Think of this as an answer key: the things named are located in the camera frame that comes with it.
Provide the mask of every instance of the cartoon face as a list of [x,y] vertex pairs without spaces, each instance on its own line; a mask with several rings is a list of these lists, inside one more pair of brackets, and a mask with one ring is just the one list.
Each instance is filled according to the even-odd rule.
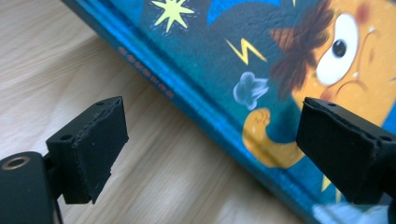
[[386,1],[332,0],[327,42],[314,49],[309,69],[293,97],[337,103],[381,126],[396,97],[396,4]]

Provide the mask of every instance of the black pupil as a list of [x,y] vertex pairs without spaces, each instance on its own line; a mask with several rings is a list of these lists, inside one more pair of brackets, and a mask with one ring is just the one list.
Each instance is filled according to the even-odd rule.
[[336,57],[343,57],[347,52],[347,45],[344,43],[343,40],[339,39],[332,44],[332,53]]

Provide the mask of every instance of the book cover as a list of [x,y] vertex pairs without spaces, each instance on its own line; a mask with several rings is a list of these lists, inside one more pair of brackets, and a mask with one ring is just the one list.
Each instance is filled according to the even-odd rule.
[[387,222],[295,137],[305,96],[396,133],[395,1],[63,1],[306,221]]

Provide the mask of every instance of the book spine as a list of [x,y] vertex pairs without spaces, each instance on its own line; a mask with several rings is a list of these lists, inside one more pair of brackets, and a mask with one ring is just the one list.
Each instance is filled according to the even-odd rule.
[[[99,36],[106,40],[143,77],[150,81],[190,119],[194,120],[212,139],[231,154],[235,160],[242,164],[265,187],[271,190],[279,200],[287,204],[306,222],[318,223],[313,218],[311,207],[309,206],[314,203],[313,199],[308,199],[309,197],[307,197],[306,202],[296,202],[290,196],[290,192],[287,193],[282,190],[269,175],[259,168],[257,162],[252,163],[255,159],[247,158],[247,155],[242,151],[242,148],[245,147],[242,143],[241,135],[233,126],[230,119],[224,118],[221,115],[221,111],[213,108],[208,103],[207,98],[203,96],[203,91],[193,90],[188,80],[180,81],[180,77],[177,75],[181,75],[183,72],[169,65],[171,62],[166,60],[165,56],[155,55],[153,51],[156,51],[156,49],[151,49],[155,47],[145,43],[144,35],[140,33],[138,28],[131,24],[128,26],[129,31],[122,31],[122,27],[117,26],[116,21],[109,21],[109,17],[106,17],[106,12],[101,11],[101,13],[98,13],[104,8],[103,6],[99,7],[100,1],[95,1],[95,5],[91,5],[87,1],[62,1],[90,25]],[[147,58],[150,58],[150,61],[145,60],[143,62],[141,60]],[[286,182],[284,183],[286,186],[293,184]]]

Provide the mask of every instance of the cartoon character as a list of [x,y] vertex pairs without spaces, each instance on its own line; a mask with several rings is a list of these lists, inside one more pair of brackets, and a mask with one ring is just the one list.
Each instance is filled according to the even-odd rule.
[[[395,19],[391,1],[323,0],[296,27],[270,31],[284,52],[270,74],[280,101],[291,95],[301,109],[305,96],[321,98],[382,126],[396,98]],[[247,116],[247,149],[266,166],[291,167],[303,153],[269,139],[263,114],[271,115],[259,108]]]

